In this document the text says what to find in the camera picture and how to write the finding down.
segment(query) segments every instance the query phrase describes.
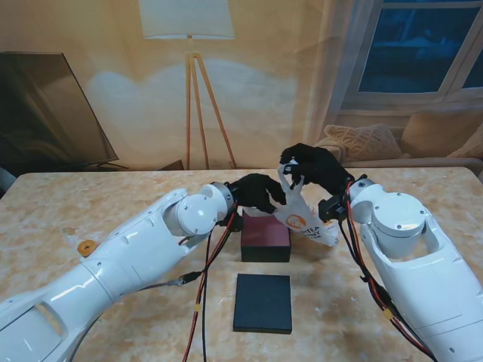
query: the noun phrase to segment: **black tv screen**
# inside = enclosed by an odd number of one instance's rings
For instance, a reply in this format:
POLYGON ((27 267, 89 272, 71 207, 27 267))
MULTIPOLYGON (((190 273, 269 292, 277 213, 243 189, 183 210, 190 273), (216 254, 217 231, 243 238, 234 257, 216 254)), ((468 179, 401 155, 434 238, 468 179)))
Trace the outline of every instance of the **black tv screen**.
POLYGON ((0 166, 82 170, 117 160, 63 54, 0 53, 0 166))

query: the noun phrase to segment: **knit pillow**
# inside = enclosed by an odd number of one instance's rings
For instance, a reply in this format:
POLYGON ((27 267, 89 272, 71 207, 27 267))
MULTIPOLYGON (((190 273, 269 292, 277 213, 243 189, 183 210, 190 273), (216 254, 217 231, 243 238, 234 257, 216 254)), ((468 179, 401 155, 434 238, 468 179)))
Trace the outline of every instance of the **knit pillow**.
POLYGON ((460 149, 457 149, 448 157, 483 158, 483 123, 460 149))
POLYGON ((401 150, 387 124, 359 128, 331 124, 325 127, 324 132, 346 147, 344 161, 389 160, 401 157, 401 150))

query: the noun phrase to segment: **red wire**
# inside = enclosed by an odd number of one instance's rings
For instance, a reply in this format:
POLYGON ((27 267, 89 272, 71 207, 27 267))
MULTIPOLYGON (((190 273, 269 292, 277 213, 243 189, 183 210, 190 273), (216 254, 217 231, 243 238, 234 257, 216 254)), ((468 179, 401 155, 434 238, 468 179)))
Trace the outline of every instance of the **red wire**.
MULTIPOLYGON (((352 182, 350 182, 348 185, 347 185, 347 190, 346 190, 346 193, 348 195, 350 195, 349 193, 349 188, 350 186, 352 185, 352 182)), ((350 199, 347 201, 347 213, 349 214, 349 221, 351 223, 351 226, 352 226, 352 230, 354 231, 354 235, 355 235, 355 245, 357 247, 357 252, 359 254, 359 259, 361 260, 361 264, 363 266, 365 266, 364 264, 364 259, 362 258, 362 253, 361 253, 361 247, 359 245, 359 238, 358 238, 358 235, 357 235, 357 231, 355 230, 355 225, 354 225, 354 221, 352 219, 352 208, 350 207, 350 199)), ((383 302, 383 300, 380 298, 379 296, 379 293, 377 292, 377 288, 376 288, 376 284, 374 283, 374 279, 372 277, 369 278, 369 287, 372 289, 372 291, 374 292, 374 295, 376 296, 376 299, 377 301, 384 307, 384 308, 387 308, 387 305, 383 302)), ((412 335, 410 335, 406 329, 401 325, 401 323, 398 321, 398 319, 396 317, 393 317, 391 319, 391 321, 398 326, 399 330, 401 333, 405 334, 407 338, 409 338, 413 343, 415 343, 416 345, 418 345, 422 350, 424 351, 427 351, 426 348, 424 348, 424 346, 422 346, 416 339, 414 339, 414 337, 412 335)))
MULTIPOLYGON (((221 238, 218 241, 217 246, 214 248, 213 253, 211 253, 210 259, 208 260, 207 263, 205 263, 205 268, 213 262, 214 256, 217 255, 218 250, 221 248, 222 241, 226 237, 226 234, 228 233, 228 229, 231 227, 233 220, 235 219, 235 212, 236 212, 236 206, 235 206, 235 211, 232 213, 231 217, 228 220, 228 223, 226 224, 225 231, 221 235, 221 238)), ((199 283, 198 292, 196 294, 196 305, 199 305, 200 301, 202 300, 202 291, 203 291, 204 286, 205 286, 205 273, 202 274, 202 279, 199 283)), ((191 320, 191 329, 189 330, 188 344, 186 345, 186 349, 184 351, 183 362, 188 361, 189 350, 191 349, 191 344, 193 342, 193 336, 195 335, 195 328, 196 328, 197 320, 198 320, 198 311, 195 310, 193 312, 193 317, 192 317, 192 320, 191 320)))

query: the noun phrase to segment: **pillow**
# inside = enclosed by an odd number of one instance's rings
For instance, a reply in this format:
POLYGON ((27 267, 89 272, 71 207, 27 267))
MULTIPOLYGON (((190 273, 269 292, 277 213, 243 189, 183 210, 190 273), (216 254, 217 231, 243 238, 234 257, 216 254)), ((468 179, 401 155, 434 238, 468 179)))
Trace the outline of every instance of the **pillow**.
POLYGON ((483 124, 466 141, 460 149, 451 153, 448 157, 476 157, 483 158, 483 124))
POLYGON ((401 150, 387 124, 359 128, 330 124, 324 132, 346 147, 344 161, 388 160, 401 157, 401 150))
POLYGON ((318 141, 314 147, 322 147, 323 149, 327 149, 339 162, 342 162, 341 160, 346 158, 346 148, 340 142, 337 142, 329 137, 318 141))
POLYGON ((476 132, 483 109, 419 111, 409 119, 399 147, 415 158, 446 157, 476 132))

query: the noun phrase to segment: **black box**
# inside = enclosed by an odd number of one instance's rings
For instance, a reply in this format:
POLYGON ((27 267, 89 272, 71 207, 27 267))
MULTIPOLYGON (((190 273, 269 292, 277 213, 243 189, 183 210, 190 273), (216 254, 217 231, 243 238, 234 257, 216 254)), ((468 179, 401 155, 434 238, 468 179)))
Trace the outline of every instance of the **black box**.
POLYGON ((238 274, 233 331, 291 334, 290 277, 238 274))
POLYGON ((251 217, 243 212, 242 262, 290 262, 290 230, 274 216, 251 217))

